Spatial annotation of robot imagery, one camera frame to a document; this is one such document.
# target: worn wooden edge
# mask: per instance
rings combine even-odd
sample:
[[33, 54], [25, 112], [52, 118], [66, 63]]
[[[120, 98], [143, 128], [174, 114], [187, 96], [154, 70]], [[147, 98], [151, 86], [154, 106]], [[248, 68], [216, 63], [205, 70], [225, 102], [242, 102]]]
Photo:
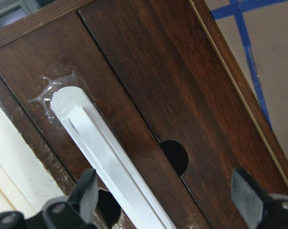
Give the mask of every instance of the worn wooden edge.
[[66, 195], [75, 186], [75, 179], [63, 166], [48, 143], [38, 132], [28, 114], [19, 104], [12, 92], [0, 77], [0, 108], [17, 128], [25, 142], [29, 145], [44, 168], [54, 178], [59, 188]]
[[288, 160], [204, 0], [189, 0], [288, 187]]
[[39, 11], [1, 29], [0, 48], [62, 15], [76, 11], [94, 1], [95, 0], [57, 0]]

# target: wooden panel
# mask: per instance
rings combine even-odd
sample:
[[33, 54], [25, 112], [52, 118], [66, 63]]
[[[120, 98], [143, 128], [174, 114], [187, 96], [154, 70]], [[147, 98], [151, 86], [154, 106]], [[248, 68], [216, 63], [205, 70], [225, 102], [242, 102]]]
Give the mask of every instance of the wooden panel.
[[230, 48], [226, 44], [219, 28], [217, 27], [204, 0], [191, 0], [194, 11], [205, 29], [206, 35], [214, 45], [216, 53], [219, 55], [227, 73], [236, 88], [241, 100], [249, 112], [253, 123], [264, 140], [271, 156], [273, 157], [282, 177], [288, 186], [288, 160], [285, 157], [273, 131], [271, 130], [258, 102], [252, 93], [242, 71], [240, 70]]
[[182, 179], [213, 228], [243, 228], [233, 167], [288, 194], [269, 151], [186, 0], [99, 0], [80, 10], [155, 137], [186, 148]]
[[0, 47], [94, 0], [57, 0], [0, 30]]
[[75, 13], [0, 49], [0, 75], [69, 171], [79, 177], [89, 164], [67, 133], [48, 123], [41, 106], [28, 102], [47, 84], [39, 76], [62, 55], [84, 78], [88, 93], [176, 226], [209, 228]]
[[6, 84], [0, 78], [0, 107], [14, 126], [19, 130], [23, 139], [35, 152], [37, 158], [56, 180], [60, 189], [69, 194], [75, 185], [75, 180], [66, 171], [60, 159], [54, 154], [40, 132], [35, 128], [22, 106], [15, 99]]

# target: blue tape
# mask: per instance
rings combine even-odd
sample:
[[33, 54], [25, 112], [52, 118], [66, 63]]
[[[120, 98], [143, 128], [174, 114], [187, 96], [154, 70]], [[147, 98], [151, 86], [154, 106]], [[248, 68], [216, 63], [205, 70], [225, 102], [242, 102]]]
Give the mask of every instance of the blue tape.
[[263, 90], [258, 78], [255, 62], [251, 51], [251, 41], [248, 35], [248, 31], [245, 25], [245, 20], [243, 17], [243, 12], [250, 10], [255, 10], [264, 6], [269, 6], [272, 4], [277, 4], [280, 2], [285, 2], [288, 0], [230, 0], [230, 5], [220, 7], [218, 9], [212, 10], [211, 13], [214, 19], [220, 19], [224, 17], [234, 16], [238, 31], [240, 33], [240, 38], [243, 43], [245, 56], [251, 73], [251, 79], [254, 85], [255, 92], [257, 94], [258, 102], [262, 112], [264, 113], [269, 125], [271, 126]]

